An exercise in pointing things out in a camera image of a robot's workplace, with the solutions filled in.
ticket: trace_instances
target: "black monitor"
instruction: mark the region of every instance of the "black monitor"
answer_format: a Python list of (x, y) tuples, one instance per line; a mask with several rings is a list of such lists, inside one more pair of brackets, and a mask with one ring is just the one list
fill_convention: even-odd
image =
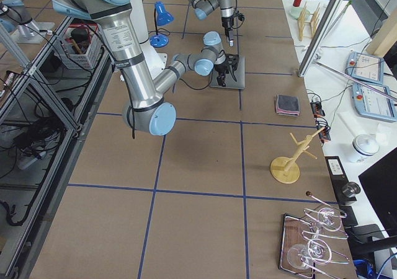
[(359, 175), (372, 208), (389, 236), (397, 235), (397, 148)]

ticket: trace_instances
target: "folded cloth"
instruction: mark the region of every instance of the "folded cloth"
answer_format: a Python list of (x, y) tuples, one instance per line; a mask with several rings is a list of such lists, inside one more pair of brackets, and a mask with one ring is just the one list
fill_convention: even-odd
[(277, 94), (275, 112), (279, 115), (299, 116), (299, 99), (296, 96)]

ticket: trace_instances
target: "blue desk lamp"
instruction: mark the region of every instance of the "blue desk lamp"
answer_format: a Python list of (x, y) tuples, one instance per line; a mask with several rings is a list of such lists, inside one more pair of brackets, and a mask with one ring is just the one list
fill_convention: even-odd
[(174, 17), (166, 11), (164, 4), (161, 1), (157, 1), (154, 4), (154, 26), (156, 27), (156, 35), (150, 37), (150, 45), (152, 47), (161, 48), (168, 44), (168, 37), (164, 34), (159, 34), (158, 26), (167, 25), (173, 20)]

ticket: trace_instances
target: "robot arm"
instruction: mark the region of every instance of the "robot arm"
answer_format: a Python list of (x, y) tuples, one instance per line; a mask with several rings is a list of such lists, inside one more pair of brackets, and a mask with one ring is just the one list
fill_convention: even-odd
[(25, 8), (21, 0), (3, 0), (0, 1), (0, 24), (8, 32), (16, 28), (23, 37), (34, 37), (39, 33), (39, 27)]
[(54, 10), (72, 17), (89, 19), (100, 26), (104, 42), (120, 69), (130, 96), (123, 117), (133, 130), (165, 135), (174, 126), (175, 108), (164, 102), (163, 94), (187, 70), (208, 75), (223, 49), (220, 37), (206, 41), (199, 55), (179, 55), (155, 80), (152, 79), (130, 19), (130, 0), (53, 0)]
[(234, 19), (237, 17), (240, 21), (244, 21), (244, 15), (234, 8), (234, 0), (189, 0), (195, 9), (195, 14), (199, 20), (204, 20), (218, 7), (221, 9), (222, 27), (230, 46), (233, 46), (234, 35), (233, 26)]

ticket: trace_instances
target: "white cup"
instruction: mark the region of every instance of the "white cup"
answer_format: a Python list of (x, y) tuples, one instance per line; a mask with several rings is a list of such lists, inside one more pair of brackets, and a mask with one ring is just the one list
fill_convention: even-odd
[(370, 135), (357, 135), (353, 139), (352, 147), (349, 149), (347, 158), (350, 162), (363, 162), (378, 151), (379, 144), (375, 138)]

